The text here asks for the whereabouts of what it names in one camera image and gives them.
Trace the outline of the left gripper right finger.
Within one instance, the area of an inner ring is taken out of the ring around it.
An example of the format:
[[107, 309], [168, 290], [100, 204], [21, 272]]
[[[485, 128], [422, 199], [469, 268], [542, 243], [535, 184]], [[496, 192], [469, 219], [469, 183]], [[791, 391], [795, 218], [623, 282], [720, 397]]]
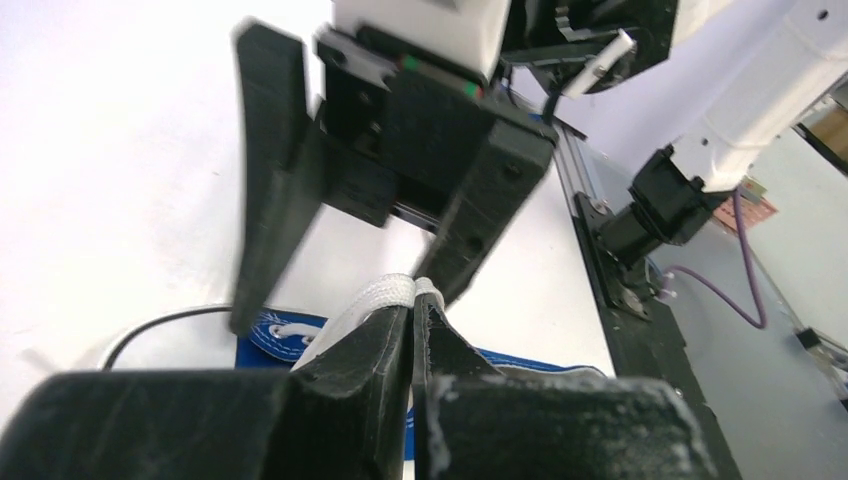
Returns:
[[703, 432], [666, 383], [507, 375], [449, 324], [437, 298], [413, 309], [419, 479], [714, 479]]

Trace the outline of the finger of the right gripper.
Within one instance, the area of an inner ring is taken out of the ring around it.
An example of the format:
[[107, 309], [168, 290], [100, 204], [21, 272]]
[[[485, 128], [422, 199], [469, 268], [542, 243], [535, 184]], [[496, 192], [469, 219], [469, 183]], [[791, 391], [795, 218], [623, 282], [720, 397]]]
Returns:
[[304, 44], [264, 23], [235, 38], [242, 94], [244, 239], [229, 319], [249, 333], [324, 193], [320, 132], [307, 110]]
[[557, 141], [552, 127], [535, 120], [528, 126], [498, 121], [483, 137], [415, 272], [432, 281], [445, 305], [467, 290], [545, 176]]

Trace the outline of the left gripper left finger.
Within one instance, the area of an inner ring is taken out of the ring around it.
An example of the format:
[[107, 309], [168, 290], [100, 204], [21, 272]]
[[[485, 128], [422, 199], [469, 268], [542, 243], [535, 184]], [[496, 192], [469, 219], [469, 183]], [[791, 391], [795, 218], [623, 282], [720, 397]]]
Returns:
[[1, 439], [5, 479], [399, 479], [411, 356], [389, 307], [294, 371], [56, 375]]

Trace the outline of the blue sneaker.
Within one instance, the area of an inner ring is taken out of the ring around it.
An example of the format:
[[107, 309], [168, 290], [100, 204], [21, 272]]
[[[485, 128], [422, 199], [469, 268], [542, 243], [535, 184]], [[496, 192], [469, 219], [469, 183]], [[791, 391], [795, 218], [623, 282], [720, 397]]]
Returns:
[[498, 371], [432, 300], [331, 321], [274, 377], [262, 479], [606, 479], [607, 381]]

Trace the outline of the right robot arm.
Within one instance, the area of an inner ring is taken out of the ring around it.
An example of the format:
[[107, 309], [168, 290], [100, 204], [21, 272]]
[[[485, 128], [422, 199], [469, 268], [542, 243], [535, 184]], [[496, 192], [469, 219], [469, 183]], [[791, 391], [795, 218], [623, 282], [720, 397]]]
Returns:
[[[229, 326], [254, 325], [323, 204], [374, 226], [390, 215], [435, 234], [416, 269], [447, 302], [468, 288], [545, 175], [563, 98], [623, 88], [617, 133], [638, 132], [641, 79], [684, 68], [724, 1], [339, 1], [317, 36], [325, 96], [309, 114], [304, 46], [260, 22], [236, 40], [245, 233]], [[772, 139], [847, 70], [843, 1], [768, 1], [742, 26], [739, 67], [669, 141], [655, 122], [682, 98], [650, 96], [649, 158], [632, 202], [600, 228], [628, 267], [680, 245]]]

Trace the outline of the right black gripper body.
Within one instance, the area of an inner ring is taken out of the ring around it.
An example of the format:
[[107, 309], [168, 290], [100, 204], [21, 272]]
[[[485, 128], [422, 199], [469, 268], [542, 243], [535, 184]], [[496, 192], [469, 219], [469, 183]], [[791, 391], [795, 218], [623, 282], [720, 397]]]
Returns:
[[372, 26], [316, 37], [324, 62], [324, 125], [350, 156], [353, 208], [438, 227], [503, 106], [489, 81]]

